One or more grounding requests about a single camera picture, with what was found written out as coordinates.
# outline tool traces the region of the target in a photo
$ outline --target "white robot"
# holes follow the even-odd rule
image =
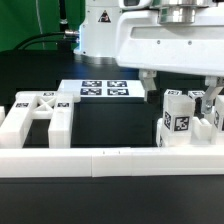
[[[125,12],[118,23],[116,60],[119,66],[139,68],[145,81],[156,71],[206,76],[199,121],[194,100],[168,90],[163,121],[158,122],[157,144],[191,144],[192,129],[200,140],[224,142],[224,3],[211,0],[119,0]],[[189,96],[195,98],[194,92]]]
[[[86,0],[85,20],[80,25],[76,60],[94,64],[114,64],[115,36],[122,10],[117,0]]]

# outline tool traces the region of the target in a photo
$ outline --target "metal part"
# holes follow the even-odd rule
[[[139,80],[141,81],[142,86],[145,90],[145,97],[144,97],[145,102],[148,102],[150,97],[158,98],[158,94],[156,91],[157,89],[156,89],[156,85],[154,81],[154,78],[156,77],[156,75],[157,75],[157,71],[145,70],[145,69],[139,70]]]
[[[160,10],[158,23],[194,23],[196,10],[210,5],[211,0],[155,0],[151,8]]]
[[[77,30],[65,30],[66,37],[79,37],[79,31]]]
[[[202,97],[201,113],[210,114],[212,112],[213,100],[222,91],[223,87],[209,86]]]
[[[159,12],[159,23],[193,23],[195,21],[195,9],[190,7],[166,7]]]
[[[155,0],[151,8],[162,8],[171,6],[183,7],[207,7],[210,5],[208,0]]]
[[[113,65],[116,64],[115,58],[110,57],[90,57],[83,54],[75,54],[75,60],[81,61],[88,64],[97,65]]]

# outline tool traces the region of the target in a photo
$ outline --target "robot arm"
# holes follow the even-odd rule
[[[120,0],[120,6],[127,1]],[[117,27],[116,61],[120,66],[212,76],[202,102],[202,112],[211,112],[211,102],[224,83],[224,3],[203,1],[139,1],[124,9]]]

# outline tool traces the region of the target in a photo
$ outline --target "white base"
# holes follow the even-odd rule
[[[0,178],[224,174],[222,147],[1,149]]]

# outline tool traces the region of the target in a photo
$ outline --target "white plastic block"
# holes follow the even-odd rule
[[[2,148],[22,148],[32,124],[31,111],[37,106],[35,94],[21,94],[0,128]]]
[[[178,148],[136,150],[132,157],[132,175],[222,174],[223,152],[220,148],[182,146]]]
[[[92,156],[92,176],[131,176],[132,153],[130,150],[105,149]]]
[[[205,92],[203,90],[188,91],[188,96],[193,100],[203,97],[204,94]]]
[[[89,149],[1,149],[0,177],[91,177]]]
[[[210,141],[212,135],[212,125],[205,119],[193,117],[193,132],[198,140]]]
[[[0,127],[4,120],[5,120],[5,108],[0,107]]]
[[[160,118],[157,121],[157,130],[156,130],[156,144],[158,147],[161,147],[161,128],[162,128],[163,119]]]
[[[168,103],[168,95],[179,96],[179,95],[182,95],[182,91],[174,90],[174,89],[167,89],[166,92],[164,93],[163,108],[166,107],[166,105]]]
[[[167,95],[161,137],[168,146],[190,143],[194,108],[195,101],[186,95]]]
[[[215,102],[215,118],[212,123],[211,143],[214,145],[224,144],[224,96],[217,96]]]
[[[73,110],[73,94],[58,94],[48,129],[50,148],[70,148]]]

